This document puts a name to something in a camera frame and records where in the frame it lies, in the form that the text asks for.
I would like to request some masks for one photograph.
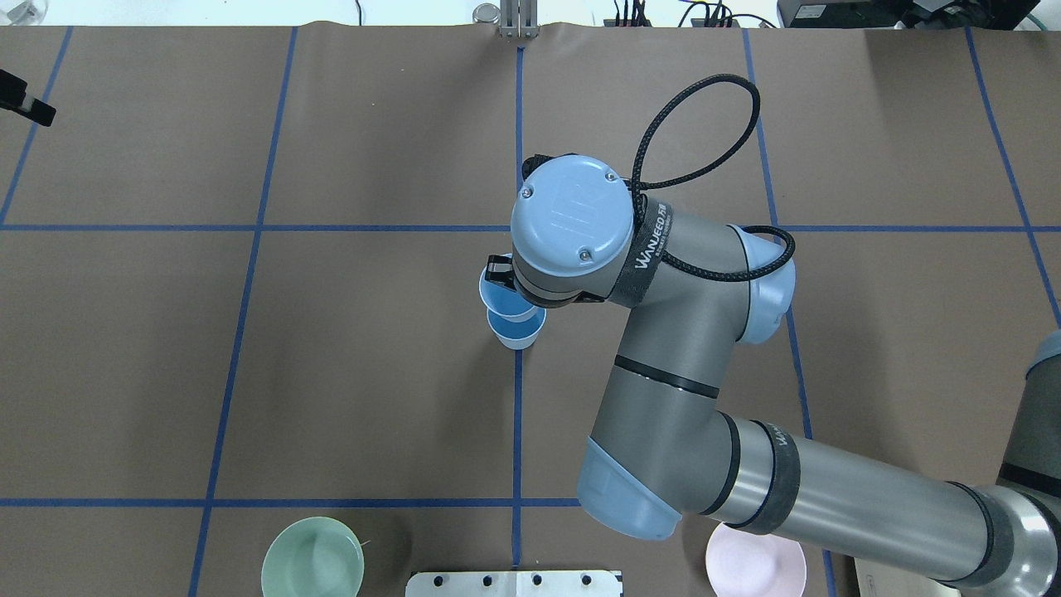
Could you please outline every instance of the electrical cable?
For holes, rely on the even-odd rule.
[[[703,20],[707,21],[709,18],[711,18],[711,6],[714,5],[715,4],[708,2],[691,2],[689,7],[685,8],[685,14],[681,15],[681,20],[678,21],[678,27],[685,24],[685,18],[689,17],[689,13],[692,13],[693,8],[695,8],[696,6],[703,6]]]
[[[718,83],[731,83],[736,85],[751,95],[751,115],[748,118],[748,125],[745,127],[744,133],[741,137],[726,151],[720,157],[708,163],[703,168],[696,170],[695,172],[690,172],[683,176],[678,176],[676,178],[669,178],[660,182],[644,182],[641,180],[641,170],[644,166],[645,155],[648,153],[648,144],[651,142],[653,137],[659,129],[660,125],[666,120],[666,117],[671,115],[676,107],[678,107],[681,102],[688,100],[691,95],[697,91],[710,87],[711,85],[716,85]],[[697,81],[689,87],[682,89],[677,95],[671,99],[663,109],[656,115],[656,118],[648,124],[645,129],[644,136],[641,138],[641,143],[638,145],[638,153],[633,157],[633,166],[630,169],[630,197],[633,200],[633,227],[638,229],[645,221],[645,205],[647,203],[647,197],[642,191],[650,189],[662,189],[665,187],[673,187],[675,185],[680,185],[682,182],[688,182],[695,178],[711,172],[715,168],[721,165],[724,161],[729,159],[740,150],[748,138],[751,137],[752,130],[755,129],[755,124],[759,122],[759,109],[760,109],[761,98],[759,94],[759,89],[755,84],[743,76],[736,74],[714,74],[708,76],[707,78]],[[779,268],[781,268],[785,263],[792,259],[793,253],[796,251],[796,240],[793,238],[787,230],[781,229],[777,226],[744,226],[743,229],[749,233],[769,233],[780,236],[784,243],[785,247],[781,254],[777,259],[770,261],[769,263],[755,267],[747,271],[713,271],[711,269],[705,269],[682,261],[681,259],[675,257],[667,250],[663,250],[662,259],[663,262],[696,277],[703,279],[710,279],[715,281],[749,281],[755,278],[768,275]]]
[[[759,15],[752,15],[750,13],[738,13],[736,15],[730,15],[729,16],[729,24],[726,25],[726,27],[733,27],[733,19],[735,19],[737,17],[751,17],[753,19],[759,19],[761,22],[765,23],[766,27],[768,27],[769,29],[777,29],[777,25],[775,25],[772,22],[764,19],[763,17],[761,17]]]
[[[1031,13],[1028,13],[1028,16],[1026,18],[1029,21],[1036,23],[1036,27],[1038,27],[1042,31],[1049,31],[1048,29],[1046,29],[1046,23],[1044,23],[1043,21],[1039,20],[1039,17],[1037,17],[1036,15],[1032,15]]]
[[[726,7],[726,4],[719,2],[718,5],[715,6],[715,12],[711,13],[711,19],[708,20],[708,22],[706,22],[705,24],[708,27],[719,27],[721,24],[721,20],[719,20],[718,17],[726,14],[723,12],[723,8],[729,11],[729,8]]]

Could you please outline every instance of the blue tape line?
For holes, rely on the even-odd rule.
[[[240,365],[240,351],[243,348],[243,332],[247,321],[247,309],[250,304],[250,289],[255,281],[255,268],[258,263],[258,249],[261,245],[261,225],[265,221],[265,209],[268,204],[269,183],[273,178],[273,164],[276,161],[276,147],[280,139],[280,128],[283,124],[283,107],[288,98],[288,84],[291,81],[291,65],[295,59],[295,41],[298,39],[298,28],[291,28],[291,38],[288,41],[288,59],[283,67],[283,81],[280,84],[280,98],[276,106],[276,120],[273,123],[273,139],[269,142],[268,159],[265,163],[265,176],[262,180],[261,199],[258,204],[258,229],[250,243],[250,257],[247,259],[247,275],[243,281],[243,297],[240,301],[240,316],[236,323],[236,338],[232,340],[232,355],[228,365],[228,379],[225,382],[225,396],[221,403],[221,418],[218,422],[218,437],[213,445],[213,459],[210,463],[210,478],[207,482],[206,505],[203,508],[203,521],[199,525],[199,537],[195,547],[195,560],[192,564],[192,576],[188,586],[188,597],[198,593],[199,573],[203,569],[203,557],[206,554],[206,540],[210,531],[210,513],[214,492],[218,489],[218,472],[221,470],[221,455],[225,446],[225,432],[228,428],[228,414],[232,404],[232,390],[236,387],[236,371]]]
[[[821,558],[825,563],[825,590],[829,591],[829,597],[836,597],[836,574],[833,572],[833,552],[822,549]]]
[[[793,232],[1025,232],[1024,226],[929,226],[929,225],[890,225],[890,224],[858,224],[858,225],[801,225],[785,224],[785,229]]]
[[[0,508],[203,508],[205,505],[205,499],[0,497]]]
[[[744,60],[748,66],[748,78],[755,83],[755,64],[751,59],[751,38],[748,30],[742,29],[741,35],[744,37]],[[766,134],[763,131],[763,119],[760,117],[755,122],[755,137],[759,139],[759,161],[763,166],[763,183],[766,186],[766,206],[770,210],[770,223],[778,225],[778,207],[773,203],[773,176],[770,175],[770,159],[766,153]]]
[[[508,224],[265,224],[263,231],[280,232],[507,232]]]
[[[47,232],[237,232],[254,224],[4,224],[0,230]]]
[[[1061,226],[1031,226],[1037,233]],[[904,224],[785,224],[794,232],[1019,232],[1025,226],[934,226]],[[51,232],[508,232],[507,224],[0,224],[0,231]]]
[[[0,224],[0,230],[52,232],[507,232],[493,224]]]
[[[511,508],[507,497],[424,498],[424,499],[214,499],[214,508]]]
[[[523,52],[516,48],[516,190],[523,186]],[[512,408],[512,568],[523,559],[523,351],[515,354]]]
[[[984,101],[984,111],[987,112],[988,123],[991,125],[991,134],[994,135],[995,144],[998,145],[998,155],[1002,157],[1003,166],[1006,169],[1006,177],[1009,178],[1010,189],[1013,191],[1013,199],[1016,201],[1016,210],[1021,213],[1021,221],[1024,222],[1025,231],[1028,234],[1028,243],[1031,245],[1031,253],[1036,258],[1036,266],[1039,267],[1039,277],[1043,280],[1043,289],[1046,291],[1046,298],[1049,301],[1050,310],[1054,312],[1054,321],[1061,328],[1061,310],[1058,309],[1057,296],[1054,294],[1054,285],[1050,283],[1050,276],[1046,273],[1046,264],[1043,256],[1039,251],[1039,242],[1031,228],[1031,218],[1028,217],[1028,210],[1025,208],[1024,198],[1021,196],[1021,188],[1016,183],[1016,176],[1013,175],[1013,166],[1009,162],[1009,154],[1006,152],[1006,144],[1002,140],[1002,133],[998,130],[998,123],[994,118],[994,110],[991,108],[991,100],[988,98],[988,87],[984,83],[984,73],[980,71],[980,60],[976,54],[976,43],[973,41],[973,30],[966,28],[966,43],[969,46],[969,56],[973,60],[973,72],[976,74],[976,85],[980,88],[980,99]]]
[[[577,497],[525,497],[523,508],[581,508]]]
[[[796,370],[799,406],[803,415],[803,437],[813,440],[814,427],[811,425],[811,406],[806,400],[806,384],[803,381],[803,359],[799,353],[799,337],[796,336],[796,316],[793,315],[793,310],[788,310],[788,313],[785,314],[785,323],[788,329],[788,349],[793,354],[793,368]]]
[[[206,499],[139,497],[0,497],[0,508],[205,508]],[[216,508],[578,508],[574,497],[455,497],[455,498],[214,498]]]
[[[48,102],[48,98],[52,94],[52,88],[55,87],[55,78],[58,77],[59,67],[63,66],[63,58],[66,57],[67,48],[70,47],[70,36],[73,35],[73,28],[68,27],[66,35],[63,36],[63,43],[59,45],[59,53],[55,55],[55,64],[52,65],[52,73],[48,76],[48,85],[45,87],[45,94],[41,95],[40,101]],[[7,185],[7,193],[3,197],[3,206],[0,206],[0,224],[3,224],[4,220],[7,218],[7,211],[11,209],[11,203],[15,199],[15,189],[18,188],[18,180],[22,177],[22,168],[25,166],[25,158],[30,155],[30,147],[33,146],[33,139],[37,136],[37,123],[34,122],[30,125],[30,133],[25,136],[25,143],[22,145],[22,153],[18,156],[18,164],[15,165],[15,173],[11,177],[11,183]]]
[[[752,59],[751,54],[751,38],[748,36],[748,30],[742,29],[742,35],[744,36],[744,57],[748,63],[748,77],[752,83],[755,82],[755,65]],[[763,121],[755,124],[755,131],[759,135],[759,157],[763,164],[763,182],[766,186],[766,203],[770,209],[770,224],[777,226],[778,224],[778,209],[773,203],[773,179],[770,175],[770,161],[767,158],[766,152],[766,136],[763,133]],[[803,359],[800,357],[799,351],[799,337],[796,334],[796,318],[793,315],[795,310],[790,308],[785,314],[785,323],[788,328],[788,350],[793,355],[793,369],[796,372],[796,385],[799,391],[799,406],[800,414],[803,418],[803,435],[808,440],[814,439],[814,428],[811,424],[811,406],[807,403],[806,398],[806,384],[803,379]],[[836,597],[836,576],[833,573],[833,563],[829,557],[829,552],[822,550],[822,557],[825,560],[825,586],[829,590],[829,597]]]
[[[512,567],[522,560],[523,515],[523,351],[516,351],[516,401],[512,409]]]

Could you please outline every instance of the blue cup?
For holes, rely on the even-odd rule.
[[[486,267],[479,275],[479,297],[487,311],[510,322],[527,321],[541,311],[527,303],[518,292],[487,281]]]
[[[514,351],[528,349],[538,339],[538,333],[545,326],[545,310],[538,310],[530,319],[507,320],[492,312],[486,312],[486,321],[501,344]]]

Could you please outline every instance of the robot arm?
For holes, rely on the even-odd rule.
[[[491,256],[488,265],[488,279],[543,308],[608,300],[630,309],[578,480],[590,515],[663,540],[682,513],[699,513],[906,568],[967,595],[1061,593],[1061,338],[1029,374],[1022,414],[1032,415],[1019,418],[1010,446],[1024,463],[1013,470],[1055,485],[1036,492],[1012,481],[974,489],[927,479],[718,412],[734,346],[777,330],[795,263],[743,281],[689,275],[661,262],[664,249],[705,269],[747,271],[781,247],[650,198],[644,213],[634,226],[630,191],[607,164],[555,158],[521,189],[511,260]],[[1025,420],[1050,439],[1020,440]]]

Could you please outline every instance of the white object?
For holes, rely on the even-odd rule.
[[[806,4],[799,7],[796,12],[797,19],[816,19],[821,15],[825,14],[824,4]]]
[[[405,597],[622,597],[622,578],[614,570],[420,573]]]
[[[48,0],[0,0],[0,24],[40,24]]]
[[[718,597],[800,597],[806,558],[799,543],[718,525],[705,556],[708,579]]]
[[[855,559],[862,597],[961,597],[955,589],[876,562]]]
[[[538,334],[545,326],[545,310],[538,310],[530,319],[521,322],[506,320],[487,311],[486,321],[490,326],[490,330],[493,331],[493,335],[498,337],[498,340],[501,340],[506,349],[522,351],[529,349],[530,345],[534,345],[534,341],[538,339]]]

